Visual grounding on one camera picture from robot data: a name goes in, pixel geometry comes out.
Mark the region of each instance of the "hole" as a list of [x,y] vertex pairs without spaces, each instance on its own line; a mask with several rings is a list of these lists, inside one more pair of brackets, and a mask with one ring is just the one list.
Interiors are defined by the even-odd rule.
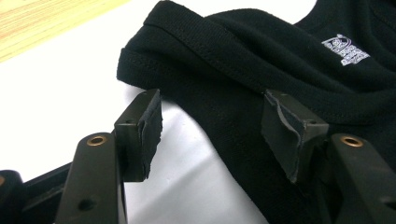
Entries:
[[309,123],[309,124],[316,124],[317,123],[317,121],[314,120],[314,119],[306,119],[305,122]]
[[396,201],[385,203],[388,208],[391,208],[396,211]]
[[4,185],[4,183],[6,182],[6,179],[0,175],[0,187]]
[[125,123],[134,123],[134,119],[127,119]]
[[96,202],[92,199],[84,199],[78,204],[78,209],[83,212],[92,210],[96,206]]
[[341,137],[341,141],[350,147],[362,147],[363,146],[363,142],[360,139],[351,137],[351,136],[343,136],[343,137]]
[[88,145],[88,146],[91,146],[91,147],[96,147],[96,146],[102,145],[102,144],[105,143],[106,141],[107,141],[107,138],[104,137],[104,136],[102,136],[102,135],[94,136],[94,137],[90,138],[90,139],[87,141],[87,145]]

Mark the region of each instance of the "black clamp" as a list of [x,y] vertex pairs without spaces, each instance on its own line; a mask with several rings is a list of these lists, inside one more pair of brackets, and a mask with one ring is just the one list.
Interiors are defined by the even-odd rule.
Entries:
[[290,95],[266,91],[262,136],[290,182],[316,198],[322,223],[396,223],[396,174],[366,140],[328,129]]

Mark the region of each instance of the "black fabric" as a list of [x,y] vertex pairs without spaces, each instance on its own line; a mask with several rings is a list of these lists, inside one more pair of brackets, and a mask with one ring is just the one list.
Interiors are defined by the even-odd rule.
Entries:
[[[203,18],[163,1],[122,50],[118,79],[161,89],[196,119],[270,223],[317,223],[261,136],[262,93],[292,95],[329,134],[369,140],[396,170],[395,15],[390,1],[318,0],[291,25],[257,9]],[[358,54],[329,49],[332,38]]]

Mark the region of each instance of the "white table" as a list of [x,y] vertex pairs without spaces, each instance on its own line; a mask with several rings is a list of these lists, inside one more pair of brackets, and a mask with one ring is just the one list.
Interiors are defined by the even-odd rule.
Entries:
[[[120,49],[157,2],[132,0],[0,63],[0,170],[30,180],[73,160],[82,137],[112,131],[142,91],[116,80]],[[316,1],[175,2],[202,16],[254,7],[295,23]],[[130,223],[266,223],[205,133],[172,102],[163,102],[162,136],[150,178],[126,185]]]

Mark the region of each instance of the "brass grommet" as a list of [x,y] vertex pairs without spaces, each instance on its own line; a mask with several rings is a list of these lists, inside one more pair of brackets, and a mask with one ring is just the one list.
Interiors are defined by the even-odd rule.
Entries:
[[103,135],[94,136],[87,141],[87,145],[90,147],[97,147],[102,145],[107,141],[107,138]]
[[362,147],[364,145],[360,139],[352,136],[342,136],[341,142],[350,147]]
[[0,187],[6,182],[6,179],[0,175]]

